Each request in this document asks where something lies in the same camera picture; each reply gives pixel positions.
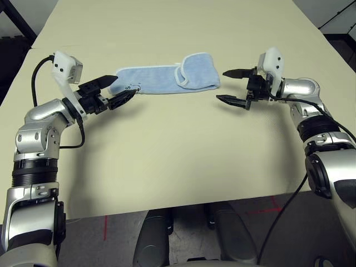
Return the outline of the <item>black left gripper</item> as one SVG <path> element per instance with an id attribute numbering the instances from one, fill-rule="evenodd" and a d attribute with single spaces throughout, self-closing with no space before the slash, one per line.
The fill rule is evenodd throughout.
<path id="1" fill-rule="evenodd" d="M 79 94 L 79 103 L 87 115 L 107 110 L 114 110 L 134 97 L 136 90 L 125 90 L 116 96 L 107 99 L 101 95 L 101 90 L 112 85 L 118 77 L 116 75 L 104 75 L 95 79 L 95 83 L 84 83 L 79 85 L 76 91 Z"/>

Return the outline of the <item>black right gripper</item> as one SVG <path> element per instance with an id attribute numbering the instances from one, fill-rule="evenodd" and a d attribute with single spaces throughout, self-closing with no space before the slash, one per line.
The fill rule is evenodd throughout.
<path id="1" fill-rule="evenodd" d="M 256 67 L 253 69 L 227 70 L 222 75 L 230 78 L 248 78 L 246 100 L 230 95 L 216 95 L 216 98 L 223 103 L 250 110 L 252 102 L 269 100 L 269 82 L 257 73 Z"/>

